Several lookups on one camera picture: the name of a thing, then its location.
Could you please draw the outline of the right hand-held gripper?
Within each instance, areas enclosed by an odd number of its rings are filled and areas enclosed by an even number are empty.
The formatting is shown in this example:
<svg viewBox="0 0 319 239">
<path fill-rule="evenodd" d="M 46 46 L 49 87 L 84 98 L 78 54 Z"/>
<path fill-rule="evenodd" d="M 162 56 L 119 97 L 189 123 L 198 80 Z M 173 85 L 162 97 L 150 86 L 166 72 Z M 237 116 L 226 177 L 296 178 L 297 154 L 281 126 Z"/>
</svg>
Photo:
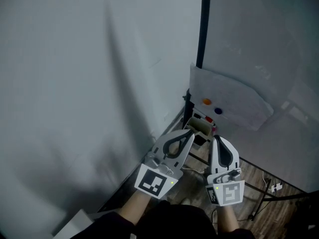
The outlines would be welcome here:
<svg viewBox="0 0 319 239">
<path fill-rule="evenodd" d="M 236 148 L 225 138 L 215 135 L 209 147 L 209 163 L 211 175 L 207 176 L 206 191 L 211 204 L 228 206 L 242 203 L 245 181 L 241 179 Z"/>
</svg>

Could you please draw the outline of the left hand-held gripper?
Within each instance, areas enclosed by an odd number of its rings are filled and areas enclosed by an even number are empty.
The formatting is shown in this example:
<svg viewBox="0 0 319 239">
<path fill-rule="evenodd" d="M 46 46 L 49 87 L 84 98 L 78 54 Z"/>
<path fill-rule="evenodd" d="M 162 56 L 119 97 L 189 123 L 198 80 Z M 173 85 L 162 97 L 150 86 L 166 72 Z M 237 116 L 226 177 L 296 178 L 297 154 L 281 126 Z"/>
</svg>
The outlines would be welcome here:
<svg viewBox="0 0 319 239">
<path fill-rule="evenodd" d="M 162 135 L 141 164 L 135 188 L 157 199 L 162 198 L 182 177 L 181 170 L 194 142 L 191 129 L 179 129 Z M 169 147 L 177 143 L 177 152 Z"/>
</svg>

